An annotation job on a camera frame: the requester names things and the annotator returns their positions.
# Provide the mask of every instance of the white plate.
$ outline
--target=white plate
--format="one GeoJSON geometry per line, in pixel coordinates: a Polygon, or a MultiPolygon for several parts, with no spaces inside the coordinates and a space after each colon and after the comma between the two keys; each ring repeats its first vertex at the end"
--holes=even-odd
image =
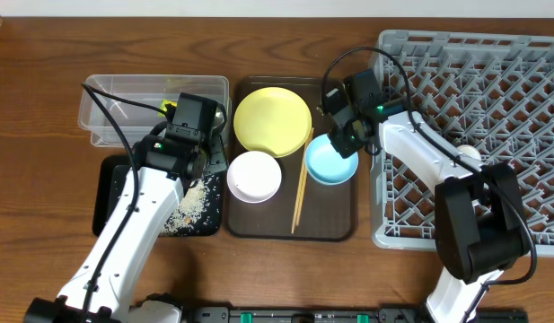
{"type": "Polygon", "coordinates": [[[270,199],[278,191],[281,179],[278,162],[262,152],[246,152],[235,158],[226,176],[231,193],[247,203],[270,199]]]}

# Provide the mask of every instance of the wooden chopstick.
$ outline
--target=wooden chopstick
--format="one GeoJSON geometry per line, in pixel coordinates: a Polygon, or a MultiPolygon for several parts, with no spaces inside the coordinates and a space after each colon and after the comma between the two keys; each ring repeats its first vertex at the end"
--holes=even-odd
{"type": "Polygon", "coordinates": [[[314,128],[311,129],[309,137],[304,142],[303,150],[303,164],[301,165],[301,174],[298,180],[298,189],[296,190],[296,201],[295,201],[295,212],[293,213],[293,225],[291,228],[291,233],[295,233],[295,228],[298,226],[298,223],[301,221],[301,212],[303,210],[303,201],[304,201],[304,189],[306,188],[306,164],[304,158],[306,157],[306,148],[312,141],[312,136],[314,134],[314,128]]]}

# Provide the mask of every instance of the yellow plate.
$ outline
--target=yellow plate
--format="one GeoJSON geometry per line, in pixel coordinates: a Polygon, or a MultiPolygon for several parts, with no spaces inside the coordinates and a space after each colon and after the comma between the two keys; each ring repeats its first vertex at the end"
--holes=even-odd
{"type": "Polygon", "coordinates": [[[247,95],[234,113],[234,133],[242,146],[274,158],[303,146],[311,126],[311,112],[303,99],[277,87],[247,95]]]}

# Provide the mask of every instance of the white backdrop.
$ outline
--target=white backdrop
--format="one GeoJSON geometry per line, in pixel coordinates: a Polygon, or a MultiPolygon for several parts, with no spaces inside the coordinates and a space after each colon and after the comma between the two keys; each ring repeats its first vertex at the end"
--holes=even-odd
{"type": "Polygon", "coordinates": [[[537,17],[554,0],[0,0],[2,16],[537,17]]]}

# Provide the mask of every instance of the blue plate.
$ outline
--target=blue plate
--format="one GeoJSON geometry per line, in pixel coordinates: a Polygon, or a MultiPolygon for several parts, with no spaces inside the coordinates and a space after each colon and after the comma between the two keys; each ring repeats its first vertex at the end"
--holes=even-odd
{"type": "Polygon", "coordinates": [[[327,135],[319,135],[311,141],[304,157],[311,177],[324,185],[338,185],[349,180],[358,167],[358,153],[343,159],[334,150],[327,135]]]}

